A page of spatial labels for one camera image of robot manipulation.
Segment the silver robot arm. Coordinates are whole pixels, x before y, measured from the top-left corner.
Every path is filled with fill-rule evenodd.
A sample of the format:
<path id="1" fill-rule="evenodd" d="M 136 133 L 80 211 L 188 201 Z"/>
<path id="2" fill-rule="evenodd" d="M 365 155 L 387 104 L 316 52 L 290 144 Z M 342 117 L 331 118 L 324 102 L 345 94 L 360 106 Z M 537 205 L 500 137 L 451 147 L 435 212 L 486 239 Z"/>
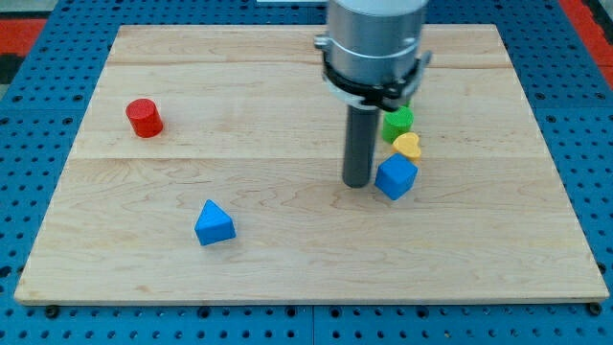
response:
<path id="1" fill-rule="evenodd" d="M 362 110 L 408 104 L 431 59 L 420 51 L 427 7 L 427 0 L 329 0 L 314 46 L 332 95 Z"/>

